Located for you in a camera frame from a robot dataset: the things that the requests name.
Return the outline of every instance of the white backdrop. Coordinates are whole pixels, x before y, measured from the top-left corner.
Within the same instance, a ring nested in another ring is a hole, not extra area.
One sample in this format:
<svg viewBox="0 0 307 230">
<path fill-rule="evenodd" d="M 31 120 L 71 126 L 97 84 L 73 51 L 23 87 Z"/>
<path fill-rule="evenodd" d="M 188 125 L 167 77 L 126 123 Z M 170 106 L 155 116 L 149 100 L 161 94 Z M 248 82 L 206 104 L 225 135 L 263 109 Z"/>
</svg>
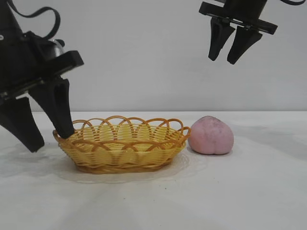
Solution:
<svg viewBox="0 0 307 230">
<path fill-rule="evenodd" d="M 23 13 L 49 5 L 62 16 L 57 38 L 85 65 L 66 76 L 74 111 L 306 110 L 307 4 L 269 0 L 261 19 L 279 25 L 236 65 L 207 58 L 210 18 L 201 0 L 14 0 Z M 17 17 L 45 35 L 54 18 Z M 32 102 L 33 110 L 40 110 Z"/>
</svg>

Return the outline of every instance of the white tabletop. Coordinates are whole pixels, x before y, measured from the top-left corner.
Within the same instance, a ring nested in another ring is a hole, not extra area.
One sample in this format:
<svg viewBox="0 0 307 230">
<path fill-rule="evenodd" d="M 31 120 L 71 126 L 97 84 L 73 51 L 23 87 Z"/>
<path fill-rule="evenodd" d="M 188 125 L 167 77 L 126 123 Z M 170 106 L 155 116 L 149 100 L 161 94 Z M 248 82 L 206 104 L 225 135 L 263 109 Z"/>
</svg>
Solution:
<svg viewBox="0 0 307 230">
<path fill-rule="evenodd" d="M 307 112 L 75 112 L 73 119 L 205 115 L 226 122 L 233 151 L 203 156 L 189 148 L 147 173 L 79 172 L 58 148 L 44 113 L 46 145 L 30 153 L 0 128 L 1 230 L 305 230 Z"/>
</svg>

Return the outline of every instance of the yellow wicker basket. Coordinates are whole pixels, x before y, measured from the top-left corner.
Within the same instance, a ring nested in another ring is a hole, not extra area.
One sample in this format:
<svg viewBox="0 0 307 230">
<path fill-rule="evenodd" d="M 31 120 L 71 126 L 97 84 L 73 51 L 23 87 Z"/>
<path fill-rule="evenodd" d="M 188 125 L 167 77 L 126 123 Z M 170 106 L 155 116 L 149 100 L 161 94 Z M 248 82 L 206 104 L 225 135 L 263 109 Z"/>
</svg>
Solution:
<svg viewBox="0 0 307 230">
<path fill-rule="evenodd" d="M 56 131 L 53 135 L 80 171 L 95 174 L 158 170 L 185 148 L 191 131 L 178 119 L 111 116 L 73 123 L 82 126 L 70 138 L 63 139 Z"/>
</svg>

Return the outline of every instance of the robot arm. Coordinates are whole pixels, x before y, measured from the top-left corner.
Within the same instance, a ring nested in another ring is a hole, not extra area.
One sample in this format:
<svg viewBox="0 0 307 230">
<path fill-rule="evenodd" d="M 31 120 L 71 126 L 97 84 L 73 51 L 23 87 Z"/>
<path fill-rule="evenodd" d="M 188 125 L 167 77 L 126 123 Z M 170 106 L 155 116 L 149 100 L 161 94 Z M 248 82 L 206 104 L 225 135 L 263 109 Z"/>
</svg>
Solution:
<svg viewBox="0 0 307 230">
<path fill-rule="evenodd" d="M 23 17 L 36 17 L 46 11 L 55 13 L 51 32 L 40 37 L 29 31 L 23 33 L 12 10 Z M 35 124 L 29 93 L 46 112 L 63 138 L 74 133 L 69 105 L 69 81 L 61 75 L 83 61 L 78 51 L 64 53 L 61 40 L 50 40 L 60 24 L 59 13 L 43 7 L 31 15 L 22 15 L 12 0 L 0 0 L 0 125 L 14 134 L 31 152 L 44 145 Z"/>
<path fill-rule="evenodd" d="M 217 59 L 221 49 L 235 31 L 230 23 L 237 24 L 236 36 L 227 60 L 235 64 L 239 58 L 262 38 L 260 32 L 273 35 L 277 26 L 259 19 L 267 0 L 216 0 L 224 3 L 223 7 L 203 2 L 200 13 L 211 16 L 211 46 L 209 58 Z M 289 5 L 301 5 L 306 0 L 281 0 Z"/>
</svg>

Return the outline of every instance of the basket base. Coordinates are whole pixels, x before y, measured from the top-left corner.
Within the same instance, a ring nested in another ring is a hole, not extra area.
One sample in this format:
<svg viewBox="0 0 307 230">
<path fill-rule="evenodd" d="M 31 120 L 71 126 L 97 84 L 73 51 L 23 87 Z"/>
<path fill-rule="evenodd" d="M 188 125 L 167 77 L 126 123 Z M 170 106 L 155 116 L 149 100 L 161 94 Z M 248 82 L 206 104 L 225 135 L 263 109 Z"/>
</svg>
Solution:
<svg viewBox="0 0 307 230">
<path fill-rule="evenodd" d="M 165 166 L 169 165 L 171 161 L 168 161 L 160 166 L 154 167 L 131 167 L 126 169 L 119 169 L 119 168 L 107 168 L 107 167 L 98 167 L 98 168 L 90 168 L 87 166 L 79 166 L 76 165 L 77 169 L 84 173 L 91 173 L 91 174 L 123 174 L 123 173 L 145 173 L 145 172 L 155 172 L 159 169 L 164 168 Z"/>
</svg>

